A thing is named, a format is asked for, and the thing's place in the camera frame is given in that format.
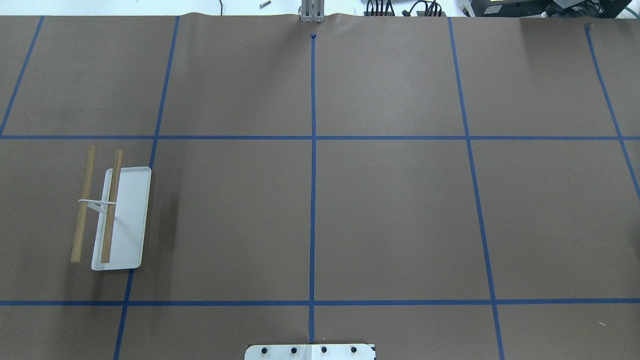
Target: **wooden rod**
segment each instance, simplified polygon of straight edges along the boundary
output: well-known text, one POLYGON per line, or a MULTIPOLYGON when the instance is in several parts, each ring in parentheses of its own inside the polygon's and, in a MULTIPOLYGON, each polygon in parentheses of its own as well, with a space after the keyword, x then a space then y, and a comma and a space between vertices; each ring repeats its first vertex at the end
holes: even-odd
MULTIPOLYGON (((82 194, 80 199, 88 199, 91 192, 91 180, 93 178, 93 163, 95 161, 95 145, 89 146, 84 162, 84 180, 82 183, 82 194)), ((78 202, 78 215, 76 217, 76 234, 74 235, 74 246, 71 250, 71 262, 79 263, 82 254, 82 242, 84 239, 84 225, 86 223, 86 202, 78 202)))
MULTIPOLYGON (((113 162, 111 172, 111 186, 109 187, 109 201, 116 202, 118 198, 118 185, 120 184, 120 169, 122 168, 122 150, 116 150, 116 159, 113 162)), ((113 237, 113 221, 116 216, 116 205, 107 205, 107 219, 104 224, 104 237, 102 238, 101 263, 108 263, 111 258, 111 238, 113 237)))

